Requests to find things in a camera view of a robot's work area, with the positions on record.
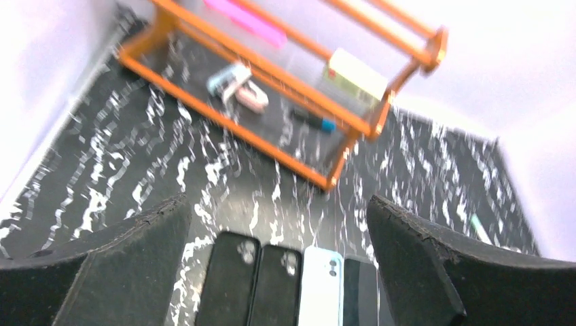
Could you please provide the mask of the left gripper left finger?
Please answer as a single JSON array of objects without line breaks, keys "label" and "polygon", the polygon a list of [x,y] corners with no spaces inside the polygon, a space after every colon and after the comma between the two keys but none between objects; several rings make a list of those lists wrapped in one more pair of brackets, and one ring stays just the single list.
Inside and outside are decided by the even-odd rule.
[{"label": "left gripper left finger", "polygon": [[162,325],[192,222],[177,194],[108,228],[1,260],[2,325]]}]

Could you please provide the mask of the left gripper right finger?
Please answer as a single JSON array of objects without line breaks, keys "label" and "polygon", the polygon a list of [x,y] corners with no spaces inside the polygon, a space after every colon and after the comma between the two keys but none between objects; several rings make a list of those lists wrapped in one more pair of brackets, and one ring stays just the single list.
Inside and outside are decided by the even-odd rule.
[{"label": "left gripper right finger", "polygon": [[474,240],[372,196],[366,221],[396,325],[574,325],[575,264]]}]

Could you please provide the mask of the phone with black screen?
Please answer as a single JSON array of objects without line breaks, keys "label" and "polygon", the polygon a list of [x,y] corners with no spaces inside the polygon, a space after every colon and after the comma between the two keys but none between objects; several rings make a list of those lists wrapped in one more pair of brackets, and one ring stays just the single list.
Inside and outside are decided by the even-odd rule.
[{"label": "phone with black screen", "polygon": [[384,285],[370,261],[344,259],[343,325],[394,326]]}]

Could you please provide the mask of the light blue phone case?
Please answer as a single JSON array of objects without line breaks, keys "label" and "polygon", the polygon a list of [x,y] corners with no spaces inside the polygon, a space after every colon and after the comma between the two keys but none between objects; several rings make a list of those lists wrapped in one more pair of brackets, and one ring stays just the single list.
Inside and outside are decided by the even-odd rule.
[{"label": "light blue phone case", "polygon": [[344,299],[344,258],[309,246],[304,250],[299,326],[339,326]]}]

